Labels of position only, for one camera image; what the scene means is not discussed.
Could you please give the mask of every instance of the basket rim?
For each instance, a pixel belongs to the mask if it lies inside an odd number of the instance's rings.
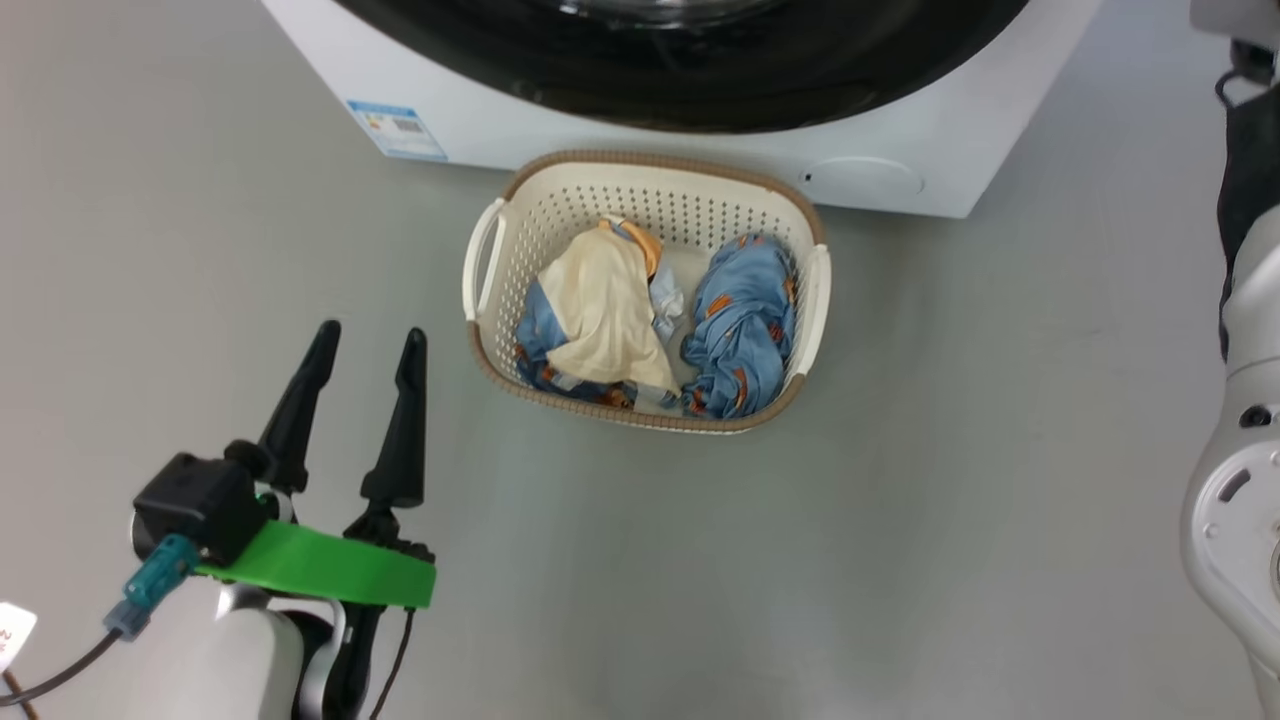
[[[809,200],[800,195],[799,191],[791,186],[763,176],[759,173],[753,173],[749,170],[741,170],[737,168],[730,168],[727,165],[717,165],[716,163],[707,163],[703,160],[691,160],[686,158],[671,158],[666,155],[653,155],[646,152],[627,152],[617,150],[567,150],[562,152],[552,152],[549,155],[543,155],[530,161],[527,165],[516,170],[516,176],[507,184],[507,188],[502,193],[502,199],[509,201],[515,197],[516,192],[525,184],[527,179],[538,174],[539,172],[550,168],[553,165],[561,165],[567,163],[598,163],[598,164],[611,164],[611,165],[640,165],[648,168],[664,168],[672,170],[685,170],[691,173],[700,173],[707,176],[714,176],[724,179],[744,182],[748,184],[760,186],[772,192],[786,197],[791,201],[804,215],[805,220],[809,223],[809,232],[813,237],[815,246],[826,245],[826,229],[823,228],[822,220],[818,218],[818,211],[814,209]],[[581,400],[572,400],[568,397],[561,397],[557,395],[536,391],[532,388],[524,387],[508,379],[503,375],[489,360],[488,354],[484,350],[484,342],[480,338],[480,324],[476,320],[467,322],[467,331],[470,334],[471,354],[476,359],[476,364],[485,375],[489,377],[498,387],[530,402],[536,402],[539,405],[545,405],[548,407],[556,407],[559,410],[566,410],[576,415],[582,415],[585,418],[595,418],[599,420],[608,420],[612,423],[621,423],[623,425],[634,425],[641,428],[650,428],[658,430],[673,430],[673,432],[689,432],[689,433],[741,433],[750,430],[758,425],[762,425],[773,418],[777,418],[783,410],[791,405],[796,395],[805,384],[805,374],[796,373],[786,387],[783,387],[782,393],[773,400],[764,410],[748,415],[746,418],[735,418],[731,420],[717,420],[717,419],[703,419],[703,418],[677,418],[668,415],[652,415],[648,413],[636,413],[634,410],[620,410],[616,407],[608,407],[604,405],[593,405],[590,402],[584,402]]]

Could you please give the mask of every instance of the laundry basket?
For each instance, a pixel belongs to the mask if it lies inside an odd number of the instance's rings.
[[[678,410],[662,415],[593,405],[525,382],[516,370],[515,331],[529,286],[604,214],[634,220],[663,241],[663,259],[685,291],[686,315],[699,279],[724,242],[763,232],[791,250],[799,278],[796,334],[786,384],[772,404],[746,418],[716,420],[681,416]],[[480,217],[462,270],[472,351],[502,388],[580,415],[673,432],[737,433],[776,418],[805,384],[829,299],[831,259],[822,223],[799,192],[744,170],[632,152],[558,152],[526,165]],[[668,348],[668,355],[677,365],[678,352]]]

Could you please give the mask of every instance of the washing machine door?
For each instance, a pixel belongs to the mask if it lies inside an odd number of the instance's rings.
[[[547,108],[654,129],[824,123],[942,77],[1027,0],[337,0]]]

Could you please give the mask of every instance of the green strap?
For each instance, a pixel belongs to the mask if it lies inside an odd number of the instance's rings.
[[[426,607],[435,588],[430,562],[276,520],[268,520],[230,568],[201,565],[196,573],[275,592],[389,607]]]

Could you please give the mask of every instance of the gray floor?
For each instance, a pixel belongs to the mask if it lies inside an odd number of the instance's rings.
[[[824,211],[809,387],[712,441],[492,388],[458,277],[503,177],[379,156],[261,6],[0,1],[0,596],[41,615],[15,670],[93,642],[132,493],[255,436],[338,316],[300,502],[328,530],[358,511],[403,333],[433,342],[404,519],[440,583],[388,717],[1256,716],[1178,561],[1222,380],[1226,49],[1185,18],[1106,5],[968,222]],[[179,716],[212,597],[188,583],[40,707]]]

